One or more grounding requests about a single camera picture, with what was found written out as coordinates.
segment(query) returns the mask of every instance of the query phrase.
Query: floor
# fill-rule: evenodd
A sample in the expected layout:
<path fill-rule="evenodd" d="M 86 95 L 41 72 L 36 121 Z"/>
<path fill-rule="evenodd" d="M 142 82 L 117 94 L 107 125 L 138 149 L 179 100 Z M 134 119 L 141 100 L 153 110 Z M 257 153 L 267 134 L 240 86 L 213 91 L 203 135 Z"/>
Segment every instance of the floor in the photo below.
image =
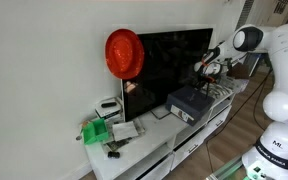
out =
<path fill-rule="evenodd" d="M 264 97 L 273 87 L 272 76 L 269 76 L 265 82 L 263 92 L 256 104 L 258 95 L 262 89 L 258 87 L 265 79 L 266 74 L 267 73 L 257 72 L 256 75 L 250 79 L 245 91 L 235 96 L 232 109 L 226 120 L 228 124 L 223 124 L 222 127 L 210 135 L 204 144 L 170 172 L 165 177 L 165 180 L 205 179 L 232 158 L 243 154 L 252 147 L 257 138 L 263 133 L 262 128 L 266 129 L 272 122 L 264 114 L 262 106 Z M 255 104 L 255 117 L 258 124 L 253 117 Z M 93 172 L 90 172 L 82 178 L 82 180 L 95 179 L 96 177 Z"/>

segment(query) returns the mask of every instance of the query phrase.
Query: green object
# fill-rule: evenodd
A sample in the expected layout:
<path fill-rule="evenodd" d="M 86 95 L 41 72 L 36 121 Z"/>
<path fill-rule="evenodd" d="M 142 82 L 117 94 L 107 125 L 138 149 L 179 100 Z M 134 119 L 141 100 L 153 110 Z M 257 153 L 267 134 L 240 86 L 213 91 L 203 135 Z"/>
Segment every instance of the green object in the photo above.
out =
<path fill-rule="evenodd" d="M 83 128 L 84 144 L 89 145 L 109 137 L 104 119 L 97 119 Z"/>

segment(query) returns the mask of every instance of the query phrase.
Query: black television screen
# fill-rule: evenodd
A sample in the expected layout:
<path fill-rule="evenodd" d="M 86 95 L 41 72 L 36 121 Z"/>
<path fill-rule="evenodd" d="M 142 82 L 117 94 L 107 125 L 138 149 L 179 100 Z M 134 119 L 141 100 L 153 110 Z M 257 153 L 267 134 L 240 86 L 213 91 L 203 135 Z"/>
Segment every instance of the black television screen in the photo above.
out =
<path fill-rule="evenodd" d="M 194 64 L 208 50 L 213 29 L 139 34 L 145 55 L 138 76 L 122 80 L 125 121 L 166 102 L 196 79 Z"/>

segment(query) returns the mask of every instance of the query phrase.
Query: red cap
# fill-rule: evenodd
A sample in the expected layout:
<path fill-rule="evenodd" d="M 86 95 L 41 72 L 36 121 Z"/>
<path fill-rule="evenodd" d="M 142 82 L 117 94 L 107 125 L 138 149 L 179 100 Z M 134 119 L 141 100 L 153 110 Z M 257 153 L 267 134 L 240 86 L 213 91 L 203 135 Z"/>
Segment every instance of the red cap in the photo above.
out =
<path fill-rule="evenodd" d="M 120 79 L 137 76 L 143 66 L 144 49 L 137 35 L 127 29 L 114 31 L 105 45 L 106 64 Z"/>

